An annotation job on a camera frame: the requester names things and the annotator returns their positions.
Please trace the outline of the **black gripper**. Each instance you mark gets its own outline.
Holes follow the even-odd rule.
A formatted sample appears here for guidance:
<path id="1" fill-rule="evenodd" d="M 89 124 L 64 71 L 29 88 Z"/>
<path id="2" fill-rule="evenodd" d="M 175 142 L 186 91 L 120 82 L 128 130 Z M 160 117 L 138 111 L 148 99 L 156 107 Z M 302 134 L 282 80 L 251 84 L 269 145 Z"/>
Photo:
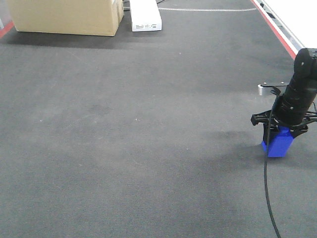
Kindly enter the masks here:
<path id="1" fill-rule="evenodd" d="M 279 127 L 287 127 L 290 129 L 290 134 L 293 138 L 296 138 L 304 133 L 308 132 L 308 124 L 317 121 L 317 114 L 313 112 L 306 112 L 302 122 L 297 125 L 290 125 L 281 120 L 277 119 L 274 115 L 271 115 L 271 110 L 253 114 L 251 116 L 251 123 L 253 126 L 258 125 L 259 123 L 263 123 L 263 143 L 267 145 L 267 143 L 271 143 L 271 141 L 279 134 Z"/>

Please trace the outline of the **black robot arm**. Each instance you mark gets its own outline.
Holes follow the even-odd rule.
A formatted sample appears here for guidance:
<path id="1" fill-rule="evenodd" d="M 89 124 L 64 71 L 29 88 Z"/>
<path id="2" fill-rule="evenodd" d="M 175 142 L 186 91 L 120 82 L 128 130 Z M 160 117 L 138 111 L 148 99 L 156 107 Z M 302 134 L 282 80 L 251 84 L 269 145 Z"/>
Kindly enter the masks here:
<path id="1" fill-rule="evenodd" d="M 272 86 L 276 95 L 271 110 L 253 114 L 251 123 L 264 125 L 264 142 L 272 140 L 268 135 L 272 130 L 278 132 L 278 127 L 290 129 L 293 137 L 305 133 L 308 124 L 316 122 L 317 114 L 309 111 L 317 95 L 317 50 L 302 48 L 294 60 L 294 74 L 283 93 Z"/>

